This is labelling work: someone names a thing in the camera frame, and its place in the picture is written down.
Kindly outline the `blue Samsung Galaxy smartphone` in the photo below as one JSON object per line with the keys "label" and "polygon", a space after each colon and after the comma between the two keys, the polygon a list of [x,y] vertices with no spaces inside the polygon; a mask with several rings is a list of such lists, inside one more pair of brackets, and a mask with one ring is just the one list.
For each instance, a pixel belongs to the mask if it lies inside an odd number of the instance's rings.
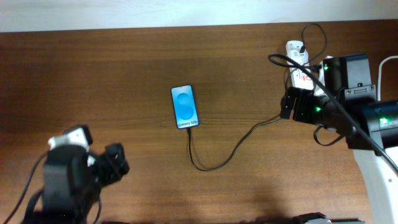
{"label": "blue Samsung Galaxy smartphone", "polygon": [[171,89],[175,120],[178,129],[187,129],[199,125],[195,96],[191,85],[177,86]]}

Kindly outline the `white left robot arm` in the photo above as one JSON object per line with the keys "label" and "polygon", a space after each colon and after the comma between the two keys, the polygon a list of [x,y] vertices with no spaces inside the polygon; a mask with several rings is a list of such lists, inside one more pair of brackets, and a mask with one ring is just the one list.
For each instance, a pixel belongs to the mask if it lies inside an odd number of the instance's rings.
{"label": "white left robot arm", "polygon": [[96,155],[78,145],[52,149],[44,164],[44,187],[29,200],[23,223],[86,223],[102,188],[129,172],[123,145]]}

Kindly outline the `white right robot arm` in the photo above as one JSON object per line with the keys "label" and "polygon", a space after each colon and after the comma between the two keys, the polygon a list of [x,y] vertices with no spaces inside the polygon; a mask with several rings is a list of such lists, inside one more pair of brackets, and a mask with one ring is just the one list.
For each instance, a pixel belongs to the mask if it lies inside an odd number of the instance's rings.
{"label": "white right robot arm", "polygon": [[280,117],[334,129],[353,151],[374,223],[397,223],[397,101],[379,101],[365,54],[324,59],[313,81],[323,90],[290,87]]}

